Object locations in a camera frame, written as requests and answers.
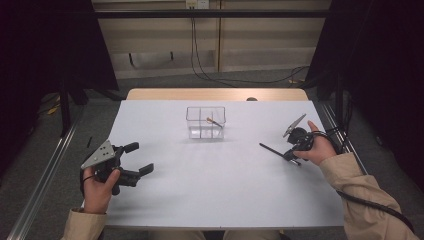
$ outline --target transparent box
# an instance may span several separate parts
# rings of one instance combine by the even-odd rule
[[[188,107],[190,138],[224,138],[225,107]]]

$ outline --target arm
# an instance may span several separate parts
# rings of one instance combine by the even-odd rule
[[[84,179],[93,176],[93,168],[84,170]],[[112,197],[112,188],[119,179],[119,170],[114,170],[105,183],[94,178],[84,181],[84,208],[75,208],[69,212],[62,240],[96,240],[106,223],[106,210]]]
[[[308,124],[312,131],[318,131],[312,122]],[[316,136],[310,151],[293,153],[318,165],[333,188],[400,212],[399,204],[380,189],[375,178],[362,174],[352,153],[336,156],[324,137]],[[349,239],[418,239],[403,222],[385,212],[344,199],[343,207],[344,229]]]

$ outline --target horizontal black bar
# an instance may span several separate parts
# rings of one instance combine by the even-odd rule
[[[329,10],[108,10],[96,12],[55,12],[60,16],[107,18],[327,18],[351,16],[352,12]]]

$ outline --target person's left hand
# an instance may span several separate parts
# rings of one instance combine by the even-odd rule
[[[105,183],[96,181],[93,177],[84,182],[84,213],[105,214],[112,197],[112,188],[119,179],[121,172],[113,170]],[[93,176],[94,168],[84,170],[84,178]]]

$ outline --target sleeve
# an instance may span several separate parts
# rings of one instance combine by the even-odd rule
[[[87,214],[81,208],[69,211],[62,240],[97,240],[106,224],[106,214]]]
[[[396,200],[380,189],[373,176],[362,174],[353,153],[326,159],[320,168],[333,188],[401,212]],[[344,199],[343,208],[344,228],[349,239],[418,239],[390,214]]]

